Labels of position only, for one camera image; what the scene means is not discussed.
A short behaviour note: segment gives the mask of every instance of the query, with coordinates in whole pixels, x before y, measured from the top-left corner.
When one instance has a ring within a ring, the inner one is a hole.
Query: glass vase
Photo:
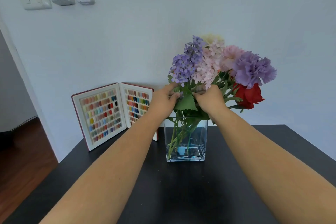
[[[204,161],[208,121],[199,117],[165,120],[167,162]]]

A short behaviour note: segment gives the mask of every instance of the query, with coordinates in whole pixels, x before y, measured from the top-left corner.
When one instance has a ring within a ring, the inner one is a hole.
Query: wooden floor
[[[38,118],[14,132],[14,145],[0,151],[0,223],[57,166]]]

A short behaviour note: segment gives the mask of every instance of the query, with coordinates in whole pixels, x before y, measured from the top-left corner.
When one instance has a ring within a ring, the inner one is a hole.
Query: purple hydrangea
[[[270,82],[277,76],[277,70],[271,66],[268,58],[260,58],[258,54],[252,52],[243,53],[233,63],[233,70],[236,71],[236,82],[248,89],[252,88],[255,83],[262,85]]]
[[[169,73],[172,73],[172,81],[181,83],[184,87],[185,82],[189,82],[193,77],[197,66],[202,61],[205,45],[203,39],[198,36],[192,37],[192,42],[185,45],[184,54],[179,54],[173,58],[173,66]]]

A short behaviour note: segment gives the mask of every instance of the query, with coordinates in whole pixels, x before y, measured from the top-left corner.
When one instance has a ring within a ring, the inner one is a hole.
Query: table surface
[[[285,125],[254,127],[336,186],[336,162],[303,137]],[[39,223],[122,134],[91,152],[82,140],[4,223]],[[241,171],[217,127],[208,127],[204,162],[167,163],[163,128],[159,128],[159,138],[151,143],[119,224],[278,223]]]

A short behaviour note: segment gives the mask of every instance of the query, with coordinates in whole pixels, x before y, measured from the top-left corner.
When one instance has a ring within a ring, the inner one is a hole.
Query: forearm
[[[148,112],[73,184],[41,223],[116,223],[161,120]]]
[[[237,162],[282,223],[334,223],[336,188],[223,107],[213,114]]]

